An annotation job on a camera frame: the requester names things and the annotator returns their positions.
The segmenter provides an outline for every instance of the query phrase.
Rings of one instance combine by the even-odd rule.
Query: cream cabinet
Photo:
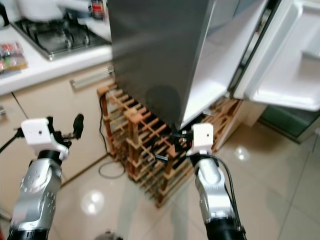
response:
[[[62,133],[72,132],[77,114],[84,115],[82,137],[73,141],[70,156],[61,166],[67,180],[106,154],[99,134],[97,88],[112,81],[111,70],[110,64],[104,63],[14,92],[28,118],[52,116],[54,129]]]
[[[26,117],[12,94],[0,97],[0,146],[15,134]],[[23,138],[17,138],[0,154],[0,208],[12,213],[20,182],[36,156]]]

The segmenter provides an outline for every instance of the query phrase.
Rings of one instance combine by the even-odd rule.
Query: white countertop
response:
[[[109,24],[93,19],[86,21],[86,24],[96,34],[105,39],[111,39]],[[27,68],[20,71],[0,75],[0,96],[112,60],[110,45],[95,47],[49,61],[12,26],[0,30],[0,36],[1,43],[18,41],[23,47],[24,57],[28,64]]]

